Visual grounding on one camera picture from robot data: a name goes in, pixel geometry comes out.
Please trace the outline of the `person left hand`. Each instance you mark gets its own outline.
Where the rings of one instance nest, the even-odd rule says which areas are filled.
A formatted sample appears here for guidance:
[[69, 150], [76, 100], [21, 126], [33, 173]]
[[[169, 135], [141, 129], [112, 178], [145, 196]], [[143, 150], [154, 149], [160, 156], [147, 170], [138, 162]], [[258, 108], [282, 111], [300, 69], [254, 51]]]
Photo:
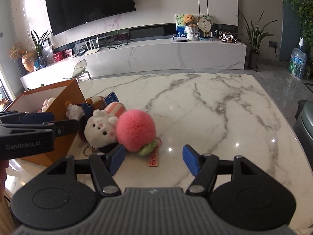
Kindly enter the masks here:
[[9, 167], [9, 164], [8, 160], [0, 162], [0, 202], [2, 202], [4, 198], [5, 181], [7, 178], [6, 169]]

